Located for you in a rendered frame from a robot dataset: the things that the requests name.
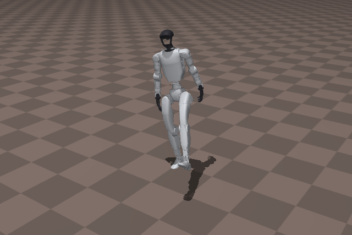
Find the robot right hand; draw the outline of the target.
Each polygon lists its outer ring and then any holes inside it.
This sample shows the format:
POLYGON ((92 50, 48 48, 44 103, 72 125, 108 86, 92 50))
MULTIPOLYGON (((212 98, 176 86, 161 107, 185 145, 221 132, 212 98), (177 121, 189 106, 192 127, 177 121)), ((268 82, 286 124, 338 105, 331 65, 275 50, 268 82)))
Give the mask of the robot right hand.
POLYGON ((156 99, 156 103, 157 103, 158 109, 159 109, 160 111, 162 111, 161 106, 160 106, 160 98, 161 98, 161 97, 159 96, 159 94, 156 94, 155 99, 156 99))

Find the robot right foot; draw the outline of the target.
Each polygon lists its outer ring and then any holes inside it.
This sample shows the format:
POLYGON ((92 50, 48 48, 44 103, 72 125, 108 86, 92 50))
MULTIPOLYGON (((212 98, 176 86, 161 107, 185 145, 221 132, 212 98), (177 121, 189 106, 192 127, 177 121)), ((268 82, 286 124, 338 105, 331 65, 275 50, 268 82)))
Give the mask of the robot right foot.
POLYGON ((176 159, 175 160, 175 162, 172 164, 172 166, 171 166, 171 168, 172 169, 176 169, 176 168, 178 168, 178 167, 180 167, 180 166, 178 166, 178 163, 181 163, 181 162, 183 162, 184 161, 184 157, 183 157, 183 155, 181 155, 181 159, 179 160, 179 159, 176 159))

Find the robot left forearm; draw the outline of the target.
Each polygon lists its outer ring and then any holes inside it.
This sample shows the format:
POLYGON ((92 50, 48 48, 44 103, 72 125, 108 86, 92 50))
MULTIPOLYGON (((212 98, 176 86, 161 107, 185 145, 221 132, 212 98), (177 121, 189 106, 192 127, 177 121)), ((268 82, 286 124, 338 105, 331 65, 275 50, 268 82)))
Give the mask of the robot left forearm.
MULTIPOLYGON (((197 69, 197 68, 196 68, 197 69)), ((199 85, 202 85, 203 87, 203 83, 201 82, 201 79, 199 77, 199 73, 196 72, 195 74, 192 75, 192 77, 194 78, 195 83, 197 84, 197 88, 199 88, 199 85)))

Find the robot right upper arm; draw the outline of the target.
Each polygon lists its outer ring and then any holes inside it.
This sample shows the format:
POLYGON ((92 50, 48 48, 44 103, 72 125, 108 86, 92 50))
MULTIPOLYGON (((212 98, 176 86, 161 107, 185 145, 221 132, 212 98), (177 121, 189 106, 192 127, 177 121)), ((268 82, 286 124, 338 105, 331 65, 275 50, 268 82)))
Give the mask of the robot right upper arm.
MULTIPOLYGON (((160 52, 159 52, 160 53, 160 52)), ((155 73, 153 75, 153 78, 155 80, 161 80, 162 79, 162 74, 161 74, 161 63, 160 63, 160 59, 159 59, 159 53, 156 53, 153 57, 153 65, 154 65, 154 69, 155 69, 155 73)))

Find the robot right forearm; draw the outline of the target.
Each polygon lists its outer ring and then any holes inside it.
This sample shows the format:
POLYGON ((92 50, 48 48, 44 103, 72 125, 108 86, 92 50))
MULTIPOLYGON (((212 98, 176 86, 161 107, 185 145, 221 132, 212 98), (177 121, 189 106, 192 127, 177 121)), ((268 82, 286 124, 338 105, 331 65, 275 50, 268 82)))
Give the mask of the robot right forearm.
POLYGON ((154 84, 155 84, 155 97, 156 94, 159 94, 161 96, 161 81, 160 80, 155 80, 154 79, 154 84))

